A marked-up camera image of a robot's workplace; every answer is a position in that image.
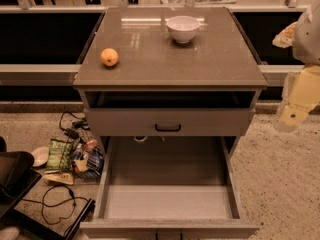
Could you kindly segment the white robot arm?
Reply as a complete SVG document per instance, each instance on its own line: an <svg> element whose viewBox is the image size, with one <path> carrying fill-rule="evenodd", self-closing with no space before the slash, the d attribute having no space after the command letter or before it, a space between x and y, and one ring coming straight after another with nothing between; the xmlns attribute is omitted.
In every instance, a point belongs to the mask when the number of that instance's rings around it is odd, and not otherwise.
<svg viewBox="0 0 320 240"><path fill-rule="evenodd" d="M277 34L272 44L292 47L293 57L304 63L300 72L287 75L274 123L276 130L291 132L320 103L320 1Z"/></svg>

